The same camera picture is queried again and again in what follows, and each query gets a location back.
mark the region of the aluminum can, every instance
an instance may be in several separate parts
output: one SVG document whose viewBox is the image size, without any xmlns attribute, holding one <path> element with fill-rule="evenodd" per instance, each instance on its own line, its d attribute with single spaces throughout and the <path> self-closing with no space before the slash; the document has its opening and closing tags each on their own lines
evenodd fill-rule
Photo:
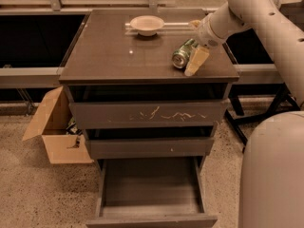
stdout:
<svg viewBox="0 0 304 228">
<path fill-rule="evenodd" d="M 172 64 L 176 68 L 184 68 L 187 66 L 193 48 L 196 48 L 199 43 L 194 39 L 185 41 L 172 55 Z"/>
</svg>

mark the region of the cardboard box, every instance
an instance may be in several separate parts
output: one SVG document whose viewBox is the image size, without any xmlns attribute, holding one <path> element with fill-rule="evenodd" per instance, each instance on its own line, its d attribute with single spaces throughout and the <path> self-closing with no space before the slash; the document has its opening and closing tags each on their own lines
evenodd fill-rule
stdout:
<svg viewBox="0 0 304 228">
<path fill-rule="evenodd" d="M 22 140 L 42 136 L 50 163 L 92 163 L 84 136 L 81 135 L 79 147 L 76 148 L 77 136 L 67 135 L 67 124 L 71 117 L 63 88 L 53 89 L 39 104 Z"/>
</svg>

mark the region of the drawer cabinet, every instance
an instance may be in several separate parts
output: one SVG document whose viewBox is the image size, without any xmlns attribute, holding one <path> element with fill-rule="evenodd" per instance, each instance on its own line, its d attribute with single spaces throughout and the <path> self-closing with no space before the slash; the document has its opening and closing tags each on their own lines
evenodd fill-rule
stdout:
<svg viewBox="0 0 304 228">
<path fill-rule="evenodd" d="M 185 26 L 151 37 L 126 33 L 127 23 L 146 12 L 94 10 L 60 77 L 101 170 L 87 226 L 212 227 L 217 217 L 203 206 L 200 170 L 238 74 L 219 47 L 195 76 L 184 76 L 171 57 L 194 32 Z M 204 16 L 201 9 L 158 15 L 174 25 Z"/>
</svg>

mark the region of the drawer front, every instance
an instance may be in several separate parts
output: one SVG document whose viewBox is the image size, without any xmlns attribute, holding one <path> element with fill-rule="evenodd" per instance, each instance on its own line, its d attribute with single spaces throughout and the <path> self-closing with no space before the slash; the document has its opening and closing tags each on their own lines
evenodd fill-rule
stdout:
<svg viewBox="0 0 304 228">
<path fill-rule="evenodd" d="M 95 219 L 89 221 L 89 228 L 211 228 L 217 217 L 208 215 L 153 217 L 135 219 Z"/>
<path fill-rule="evenodd" d="M 206 156 L 214 138 L 88 141 L 91 159 Z"/>
<path fill-rule="evenodd" d="M 73 103 L 81 129 L 213 125 L 221 121 L 227 101 L 198 103 Z"/>
</svg>

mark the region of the speckled floor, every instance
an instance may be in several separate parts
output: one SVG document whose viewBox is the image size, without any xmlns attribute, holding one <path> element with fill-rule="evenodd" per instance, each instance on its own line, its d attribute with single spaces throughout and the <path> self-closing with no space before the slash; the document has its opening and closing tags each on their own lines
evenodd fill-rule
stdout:
<svg viewBox="0 0 304 228">
<path fill-rule="evenodd" d="M 98 197 L 96 166 L 51 165 L 40 137 L 21 141 L 32 116 L 11 112 L 0 108 L 0 227 L 86 227 Z M 249 136 L 254 126 L 242 128 Z M 201 176 L 207 212 L 218 215 L 215 228 L 238 227 L 242 148 L 223 120 Z"/>
</svg>

